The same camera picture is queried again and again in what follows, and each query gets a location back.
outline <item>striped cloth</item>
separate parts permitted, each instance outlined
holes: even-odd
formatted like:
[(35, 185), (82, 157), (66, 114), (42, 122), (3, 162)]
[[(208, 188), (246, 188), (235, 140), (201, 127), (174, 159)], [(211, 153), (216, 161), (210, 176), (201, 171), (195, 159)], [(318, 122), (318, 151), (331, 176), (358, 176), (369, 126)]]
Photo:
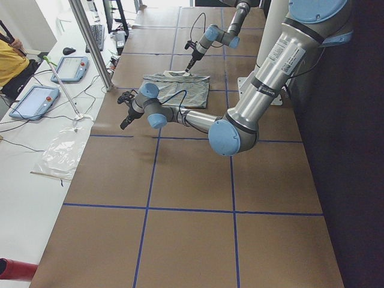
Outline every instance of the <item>striped cloth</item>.
[[(182, 102), (182, 106), (187, 108), (205, 108), (208, 91), (209, 76), (197, 76), (185, 73), (184, 71), (165, 71), (153, 75), (144, 75), (143, 83), (153, 83), (159, 88), (158, 99), (161, 103), (167, 101), (181, 90), (187, 91), (187, 96)], [(180, 93), (170, 99), (164, 105), (179, 106), (184, 96)]]

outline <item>person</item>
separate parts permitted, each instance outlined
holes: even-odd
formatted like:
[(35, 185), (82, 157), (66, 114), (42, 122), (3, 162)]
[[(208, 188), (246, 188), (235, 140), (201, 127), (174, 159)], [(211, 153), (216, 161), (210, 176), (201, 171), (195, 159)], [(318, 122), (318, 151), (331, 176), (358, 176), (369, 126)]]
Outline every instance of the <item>person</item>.
[(19, 96), (38, 68), (36, 61), (29, 60), (18, 49), (23, 49), (19, 39), (15, 39), (11, 44), (0, 40), (0, 89), (12, 100)]

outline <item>yellow shirt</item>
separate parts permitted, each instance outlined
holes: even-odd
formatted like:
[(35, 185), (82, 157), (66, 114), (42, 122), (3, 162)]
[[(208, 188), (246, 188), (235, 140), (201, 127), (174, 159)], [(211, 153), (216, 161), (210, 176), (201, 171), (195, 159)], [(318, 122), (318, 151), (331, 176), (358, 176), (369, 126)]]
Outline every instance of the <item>yellow shirt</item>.
[(21, 57), (6, 42), (0, 40), (0, 86), (19, 75), (28, 64), (28, 58)]

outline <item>robotic arm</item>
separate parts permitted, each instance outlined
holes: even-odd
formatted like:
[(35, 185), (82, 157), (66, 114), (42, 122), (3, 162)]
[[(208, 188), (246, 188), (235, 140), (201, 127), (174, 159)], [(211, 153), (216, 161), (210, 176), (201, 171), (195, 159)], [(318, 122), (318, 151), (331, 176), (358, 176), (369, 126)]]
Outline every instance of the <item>robotic arm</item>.
[(225, 156), (251, 149), (258, 140), (258, 121), (308, 50), (343, 44), (350, 40), (352, 0), (290, 0), (282, 33), (237, 105), (225, 115), (214, 116), (183, 107), (165, 107), (158, 88), (147, 83), (137, 95), (125, 95), (128, 125), (144, 113), (153, 128), (177, 122), (208, 132), (213, 150)]
[(245, 17), (251, 10), (251, 7), (256, 7), (258, 1), (255, 0), (220, 0), (220, 2), (229, 6), (236, 7), (236, 13), (226, 31), (221, 30), (217, 25), (210, 25), (205, 31), (199, 42), (192, 42), (188, 40), (184, 49), (187, 50), (189, 47), (193, 49), (192, 59), (189, 62), (185, 72), (188, 72), (196, 61), (203, 58), (208, 49), (212, 46), (214, 41), (217, 41), (223, 45), (231, 48), (237, 48), (239, 44), (239, 33), (241, 26), (245, 20)]

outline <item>label sticker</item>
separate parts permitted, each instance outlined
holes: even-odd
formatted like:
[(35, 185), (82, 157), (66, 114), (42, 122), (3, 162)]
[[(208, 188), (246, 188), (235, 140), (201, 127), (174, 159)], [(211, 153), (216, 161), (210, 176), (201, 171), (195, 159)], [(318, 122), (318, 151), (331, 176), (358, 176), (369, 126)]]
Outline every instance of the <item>label sticker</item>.
[(289, 42), (283, 39), (277, 40), (275, 46), (272, 48), (271, 52), (268, 55), (268, 58), (272, 60), (272, 62), (276, 62), (281, 54), (283, 54), (284, 50), (287, 48)]
[(304, 54), (305, 50), (295, 43), (279, 39), (269, 53), (268, 58), (277, 66), (276, 69), (281, 70), (286, 75), (291, 75)]

